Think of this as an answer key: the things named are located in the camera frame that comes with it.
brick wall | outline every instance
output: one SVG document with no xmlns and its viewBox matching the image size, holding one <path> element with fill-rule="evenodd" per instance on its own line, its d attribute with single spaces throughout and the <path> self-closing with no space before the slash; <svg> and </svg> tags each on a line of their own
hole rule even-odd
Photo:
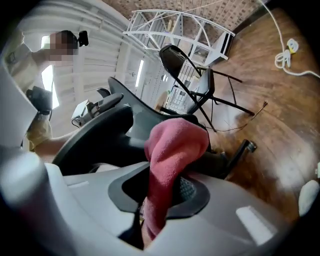
<svg viewBox="0 0 320 256">
<path fill-rule="evenodd" d="M 127 19 L 130 19 L 134 10 L 143 9 L 165 9 L 186 11 L 196 7 L 208 5 L 190 11 L 190 13 L 214 21 L 229 30 L 234 30 L 258 7 L 261 6 L 258 0 L 103 0 L 105 3 L 115 8 Z M 194 31 L 197 31 L 197 24 L 189 18 L 183 20 L 183 34 L 194 38 Z M 206 28 L 207 35 L 211 42 L 214 42 L 221 32 L 213 27 Z"/>
</svg>

pink towel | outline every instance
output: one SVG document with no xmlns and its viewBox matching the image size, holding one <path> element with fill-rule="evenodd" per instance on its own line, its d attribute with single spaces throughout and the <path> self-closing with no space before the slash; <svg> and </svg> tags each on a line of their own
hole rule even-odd
<svg viewBox="0 0 320 256">
<path fill-rule="evenodd" d="M 151 239 L 165 226 L 175 179 L 188 164 L 204 154 L 208 144 L 207 132 L 183 118 L 168 119 L 152 129 L 144 144 L 150 162 L 144 219 Z"/>
</svg>

window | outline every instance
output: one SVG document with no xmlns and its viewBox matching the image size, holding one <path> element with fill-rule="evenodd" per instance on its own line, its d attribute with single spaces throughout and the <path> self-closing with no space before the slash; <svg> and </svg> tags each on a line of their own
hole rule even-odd
<svg viewBox="0 0 320 256">
<path fill-rule="evenodd" d="M 140 61 L 140 66 L 139 66 L 139 70 L 138 70 L 138 75 L 136 76 L 135 87 L 139 86 L 139 80 L 140 80 L 140 75 L 141 75 L 141 71 L 142 71 L 143 65 L 144 65 L 144 61 L 141 60 Z"/>
<path fill-rule="evenodd" d="M 45 46 L 49 39 L 48 35 L 45 35 L 41 39 L 41 48 Z M 52 92 L 52 109 L 55 109 L 59 106 L 59 101 L 56 93 L 55 83 L 54 83 L 54 68 L 52 65 L 48 66 L 44 71 L 41 73 L 42 82 L 44 85 L 44 89 L 47 91 Z"/>
</svg>

black folding chair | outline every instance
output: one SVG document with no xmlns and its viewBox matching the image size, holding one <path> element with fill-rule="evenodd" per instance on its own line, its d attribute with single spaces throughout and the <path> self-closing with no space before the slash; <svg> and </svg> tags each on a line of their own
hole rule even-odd
<svg viewBox="0 0 320 256">
<path fill-rule="evenodd" d="M 200 111 L 204 115 L 205 119 L 208 121 L 211 128 L 213 129 L 213 131 L 216 132 L 216 129 L 214 128 L 214 126 L 212 124 L 212 120 L 209 119 L 209 117 L 207 116 L 207 114 L 205 113 L 203 108 L 201 107 L 209 99 L 214 101 L 215 104 L 218 104 L 217 102 L 224 103 L 224 104 L 229 105 L 231 107 L 242 110 L 251 116 L 255 115 L 254 112 L 252 112 L 242 106 L 237 105 L 235 92 L 234 92 L 233 86 L 231 84 L 231 79 L 242 83 L 241 80 L 239 80 L 233 76 L 230 76 L 228 74 L 214 71 L 210 68 L 196 67 L 193 64 L 193 62 L 188 58 L 188 56 L 180 48 L 178 48 L 177 46 L 172 45 L 172 44 L 163 47 L 159 52 L 159 56 L 160 56 L 160 59 L 161 59 L 161 62 L 162 62 L 164 69 L 178 82 L 178 84 L 183 88 L 183 90 L 192 99 L 192 101 L 190 101 L 190 103 L 186 107 L 186 109 L 187 109 L 186 113 L 193 114 L 195 111 L 200 109 Z M 179 79 L 179 74 L 180 74 L 181 69 L 184 66 L 186 60 L 188 60 L 188 62 L 192 65 L 192 67 L 196 70 L 196 72 L 200 76 L 196 91 L 189 91 L 188 88 L 186 87 L 186 85 Z M 222 76 L 225 76 L 228 78 L 228 81 L 230 83 L 230 87 L 232 90 L 234 103 L 213 96 L 213 94 L 215 92 L 214 74 L 222 75 Z"/>
</svg>

wooden floor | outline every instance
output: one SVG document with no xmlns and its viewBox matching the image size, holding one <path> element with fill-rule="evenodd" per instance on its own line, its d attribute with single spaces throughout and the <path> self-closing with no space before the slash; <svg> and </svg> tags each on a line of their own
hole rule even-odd
<svg viewBox="0 0 320 256">
<path fill-rule="evenodd" d="M 294 38 L 298 52 L 291 58 L 291 70 L 320 73 L 306 40 L 287 15 L 273 11 L 284 43 Z M 299 192 L 307 181 L 315 179 L 320 160 L 320 79 L 292 76 L 274 65 L 281 52 L 277 29 L 269 14 L 236 35 L 229 60 L 213 68 L 243 80 L 233 81 L 237 103 L 257 112 L 264 110 L 243 130 L 214 133 L 211 145 L 234 153 L 243 139 L 256 143 L 257 150 L 242 158 L 228 178 L 263 201 L 277 208 L 292 222 L 299 216 Z M 228 80 L 215 75 L 216 97 L 233 101 Z M 211 101 L 203 106 L 211 114 Z M 198 119 L 205 123 L 201 113 Z M 224 104 L 213 105 L 213 125 L 227 130 L 245 124 L 250 117 Z"/>
</svg>

